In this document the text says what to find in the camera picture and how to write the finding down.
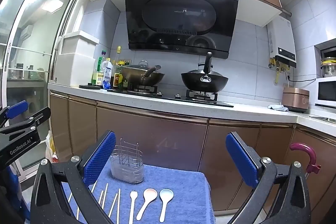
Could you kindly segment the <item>wooden chopstick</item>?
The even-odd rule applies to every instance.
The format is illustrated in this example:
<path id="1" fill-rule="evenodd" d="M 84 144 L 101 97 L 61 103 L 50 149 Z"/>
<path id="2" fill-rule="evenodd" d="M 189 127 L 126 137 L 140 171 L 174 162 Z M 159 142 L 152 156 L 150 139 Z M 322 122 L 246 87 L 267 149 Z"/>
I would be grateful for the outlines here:
<path id="1" fill-rule="evenodd" d="M 120 199 L 121 199 L 121 188 L 118 189 L 118 202 L 117 202 L 117 218 L 116 223 L 120 223 Z"/>
<path id="2" fill-rule="evenodd" d="M 102 196 L 101 208 L 102 208 L 103 211 L 104 211 L 104 207 L 105 207 L 105 200 L 106 200 L 107 191 L 108 191 L 108 183 L 106 183 L 104 194 Z"/>
<path id="3" fill-rule="evenodd" d="M 111 215 L 112 215 L 112 211 L 113 211 L 114 205 L 116 204 L 117 198 L 118 198 L 118 193 L 115 194 L 114 199 L 113 199 L 113 202 L 112 202 L 112 205 L 111 205 L 111 207 L 110 207 L 110 211 L 109 211 L 109 214 L 108 214 L 108 217 L 109 217 L 109 218 L 110 218 Z"/>
<path id="4" fill-rule="evenodd" d="M 101 203 L 103 194 L 104 194 L 104 190 L 102 190 L 101 193 L 100 193 L 100 197 L 99 197 L 99 200 L 98 200 L 98 204 L 99 204 L 99 205 L 100 205 L 100 203 Z"/>
<path id="5" fill-rule="evenodd" d="M 95 189 L 95 187 L 96 187 L 96 184 L 97 184 L 97 181 L 95 181 L 95 183 L 93 184 L 92 189 L 91 189 L 91 193 L 94 192 L 94 189 Z"/>

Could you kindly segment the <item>white plastic spork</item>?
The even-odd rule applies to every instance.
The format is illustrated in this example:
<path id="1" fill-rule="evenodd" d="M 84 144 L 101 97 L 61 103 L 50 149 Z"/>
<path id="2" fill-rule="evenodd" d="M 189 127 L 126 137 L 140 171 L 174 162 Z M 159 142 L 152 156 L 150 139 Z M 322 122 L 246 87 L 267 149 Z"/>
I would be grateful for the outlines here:
<path id="1" fill-rule="evenodd" d="M 135 191 L 135 190 L 132 190 L 130 192 L 131 204 L 130 204 L 130 212 L 129 212 L 129 222 L 128 222 L 128 224 L 133 224 L 135 200 L 136 200 L 137 197 L 138 197 L 138 192 Z"/>

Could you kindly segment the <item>plastic bag on floor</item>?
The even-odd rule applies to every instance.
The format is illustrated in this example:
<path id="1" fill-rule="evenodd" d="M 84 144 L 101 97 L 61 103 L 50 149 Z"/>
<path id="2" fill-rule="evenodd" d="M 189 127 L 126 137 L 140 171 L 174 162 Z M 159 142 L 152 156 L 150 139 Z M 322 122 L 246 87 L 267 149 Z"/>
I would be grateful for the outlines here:
<path id="1" fill-rule="evenodd" d="M 52 132 L 50 130 L 46 136 L 45 144 L 46 144 L 46 155 L 45 155 L 46 159 L 48 159 L 52 163 L 59 162 L 54 144 L 54 139 L 52 136 Z"/>

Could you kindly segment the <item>brown lower cabinets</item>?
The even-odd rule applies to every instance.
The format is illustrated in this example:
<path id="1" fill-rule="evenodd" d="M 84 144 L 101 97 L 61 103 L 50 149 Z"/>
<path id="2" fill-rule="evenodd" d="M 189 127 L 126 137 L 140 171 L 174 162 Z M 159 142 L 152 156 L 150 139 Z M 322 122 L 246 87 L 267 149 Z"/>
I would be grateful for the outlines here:
<path id="1" fill-rule="evenodd" d="M 80 155 L 106 130 L 138 143 L 146 164 L 199 171 L 211 186 L 215 211 L 239 208 L 247 186 L 225 148 L 235 131 L 260 156 L 278 164 L 309 163 L 305 143 L 317 155 L 318 174 L 307 179 L 311 221 L 335 223 L 335 126 L 297 114 L 239 105 L 215 107 L 70 89 L 50 91 L 51 130 L 60 161 Z"/>

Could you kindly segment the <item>white blue bottle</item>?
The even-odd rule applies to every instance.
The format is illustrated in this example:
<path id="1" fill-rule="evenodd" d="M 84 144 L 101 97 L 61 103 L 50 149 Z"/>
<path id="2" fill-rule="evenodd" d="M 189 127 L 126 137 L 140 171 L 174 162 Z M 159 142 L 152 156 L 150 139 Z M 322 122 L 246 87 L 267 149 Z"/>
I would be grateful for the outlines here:
<path id="1" fill-rule="evenodd" d="M 102 68 L 101 68 L 101 71 L 103 73 L 102 86 L 104 90 L 108 90 L 111 87 L 110 81 L 112 77 L 112 68 L 113 68 L 113 65 L 110 62 L 110 58 L 107 58 L 102 63 Z"/>

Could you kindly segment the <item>blue cloth on counter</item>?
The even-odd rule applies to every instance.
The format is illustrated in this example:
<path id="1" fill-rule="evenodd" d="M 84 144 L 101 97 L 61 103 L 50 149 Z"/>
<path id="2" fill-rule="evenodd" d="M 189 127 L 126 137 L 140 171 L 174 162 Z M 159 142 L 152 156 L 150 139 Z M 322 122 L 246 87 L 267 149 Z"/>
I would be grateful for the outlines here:
<path id="1" fill-rule="evenodd" d="M 283 111 L 283 112 L 288 111 L 288 108 L 285 107 L 282 104 L 271 104 L 271 105 L 268 105 L 268 109 L 272 109 L 272 110 L 276 110 L 276 111 Z"/>

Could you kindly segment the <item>pink rice cooker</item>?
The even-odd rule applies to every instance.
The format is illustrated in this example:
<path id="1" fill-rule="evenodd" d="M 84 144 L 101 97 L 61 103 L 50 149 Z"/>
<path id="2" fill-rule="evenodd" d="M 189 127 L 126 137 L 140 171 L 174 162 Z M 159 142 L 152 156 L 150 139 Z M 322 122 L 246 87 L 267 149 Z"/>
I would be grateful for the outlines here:
<path id="1" fill-rule="evenodd" d="M 282 93 L 282 104 L 289 111 L 305 113 L 309 107 L 310 92 L 305 89 L 286 87 Z"/>

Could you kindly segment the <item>glass sliding door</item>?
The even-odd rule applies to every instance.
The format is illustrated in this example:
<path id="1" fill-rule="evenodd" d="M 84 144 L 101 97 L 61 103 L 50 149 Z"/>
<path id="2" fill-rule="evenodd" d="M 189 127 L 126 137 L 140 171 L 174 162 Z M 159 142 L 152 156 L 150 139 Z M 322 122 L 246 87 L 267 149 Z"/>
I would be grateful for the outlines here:
<path id="1" fill-rule="evenodd" d="M 28 104 L 5 126 L 22 122 L 48 105 L 55 44 L 65 32 L 75 2 L 1 1 L 1 107 Z"/>

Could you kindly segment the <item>bronze wok with lid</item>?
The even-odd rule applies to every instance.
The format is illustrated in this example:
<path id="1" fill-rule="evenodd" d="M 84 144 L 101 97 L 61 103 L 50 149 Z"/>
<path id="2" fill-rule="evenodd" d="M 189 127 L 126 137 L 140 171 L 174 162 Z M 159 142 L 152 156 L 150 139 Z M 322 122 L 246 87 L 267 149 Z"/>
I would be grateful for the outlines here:
<path id="1" fill-rule="evenodd" d="M 146 60 L 141 60 L 138 64 L 123 65 L 120 67 L 122 76 L 132 85 L 155 86 L 163 77 L 160 72 L 160 65 L 150 67 Z"/>

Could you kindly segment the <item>white microwave oven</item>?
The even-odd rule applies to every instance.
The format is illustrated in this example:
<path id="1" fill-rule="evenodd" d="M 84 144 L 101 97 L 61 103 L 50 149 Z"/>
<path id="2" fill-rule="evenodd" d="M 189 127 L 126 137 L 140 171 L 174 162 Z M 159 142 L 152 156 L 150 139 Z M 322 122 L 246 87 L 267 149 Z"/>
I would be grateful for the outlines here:
<path id="1" fill-rule="evenodd" d="M 315 104 L 325 107 L 336 107 L 336 77 L 322 77 L 316 79 Z"/>

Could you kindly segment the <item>black gas stove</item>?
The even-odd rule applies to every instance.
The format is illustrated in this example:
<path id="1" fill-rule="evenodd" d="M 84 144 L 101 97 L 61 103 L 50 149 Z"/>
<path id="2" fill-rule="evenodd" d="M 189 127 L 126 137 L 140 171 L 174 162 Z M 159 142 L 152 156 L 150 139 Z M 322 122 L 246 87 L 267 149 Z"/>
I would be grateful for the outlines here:
<path id="1" fill-rule="evenodd" d="M 195 92 L 189 89 L 187 89 L 184 93 L 177 93 L 170 96 L 167 94 L 163 94 L 163 92 L 158 90 L 157 86 L 141 86 L 141 85 L 129 84 L 127 88 L 112 88 L 108 89 L 107 92 L 129 94 L 134 96 L 142 96 L 164 100 L 192 102 L 212 106 L 222 106 L 230 108 L 234 107 L 231 104 L 219 101 L 218 93 Z"/>

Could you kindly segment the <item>glass jar on shelf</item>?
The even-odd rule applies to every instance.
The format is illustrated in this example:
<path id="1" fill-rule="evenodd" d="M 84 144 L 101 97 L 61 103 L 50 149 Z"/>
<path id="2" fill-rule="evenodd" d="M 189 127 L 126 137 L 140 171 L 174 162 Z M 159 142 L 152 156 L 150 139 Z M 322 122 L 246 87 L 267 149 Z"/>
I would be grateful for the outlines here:
<path id="1" fill-rule="evenodd" d="M 336 76 L 336 58 L 325 57 L 321 60 L 322 77 Z"/>

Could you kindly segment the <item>black wok with lid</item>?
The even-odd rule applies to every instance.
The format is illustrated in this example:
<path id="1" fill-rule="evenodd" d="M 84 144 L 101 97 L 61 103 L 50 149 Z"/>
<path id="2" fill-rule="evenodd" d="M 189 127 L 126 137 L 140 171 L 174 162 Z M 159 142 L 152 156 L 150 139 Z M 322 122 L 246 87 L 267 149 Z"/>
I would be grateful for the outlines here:
<path id="1" fill-rule="evenodd" d="M 228 77 L 224 77 L 212 70 L 212 52 L 207 52 L 203 69 L 196 69 L 181 74 L 184 85 L 194 92 L 218 93 L 223 90 L 228 83 Z"/>

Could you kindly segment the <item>white gas water heater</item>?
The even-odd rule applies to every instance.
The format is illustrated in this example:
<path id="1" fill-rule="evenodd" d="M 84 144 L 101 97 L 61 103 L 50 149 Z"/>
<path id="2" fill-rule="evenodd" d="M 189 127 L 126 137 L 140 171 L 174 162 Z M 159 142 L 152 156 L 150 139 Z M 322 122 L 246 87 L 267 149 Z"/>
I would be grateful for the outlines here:
<path id="1" fill-rule="evenodd" d="M 267 30 L 270 58 L 296 68 L 297 62 L 291 22 L 278 15 L 267 24 Z"/>

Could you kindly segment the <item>black range hood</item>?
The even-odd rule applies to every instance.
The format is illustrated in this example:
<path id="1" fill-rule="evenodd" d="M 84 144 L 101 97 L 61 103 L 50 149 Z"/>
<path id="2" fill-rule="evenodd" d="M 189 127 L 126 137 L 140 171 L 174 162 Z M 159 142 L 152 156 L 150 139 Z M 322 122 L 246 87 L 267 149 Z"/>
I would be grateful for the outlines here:
<path id="1" fill-rule="evenodd" d="M 239 0 L 125 0 L 130 50 L 227 59 Z"/>

